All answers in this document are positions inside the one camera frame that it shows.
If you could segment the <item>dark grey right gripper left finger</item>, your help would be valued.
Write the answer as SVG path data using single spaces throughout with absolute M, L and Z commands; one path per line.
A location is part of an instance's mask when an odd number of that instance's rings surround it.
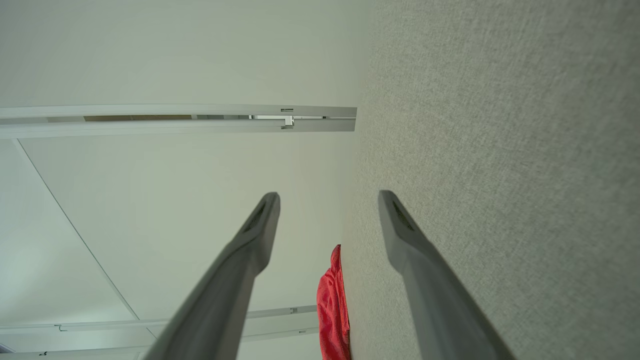
M 266 193 L 147 351 L 147 360 L 234 360 L 256 276 L 269 264 L 281 213 Z

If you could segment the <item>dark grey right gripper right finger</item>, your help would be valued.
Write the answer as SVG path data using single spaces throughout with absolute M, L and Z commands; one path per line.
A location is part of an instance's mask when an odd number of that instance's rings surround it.
M 424 360 L 512 360 L 484 312 L 390 190 L 378 193 L 382 236 L 402 276 Z

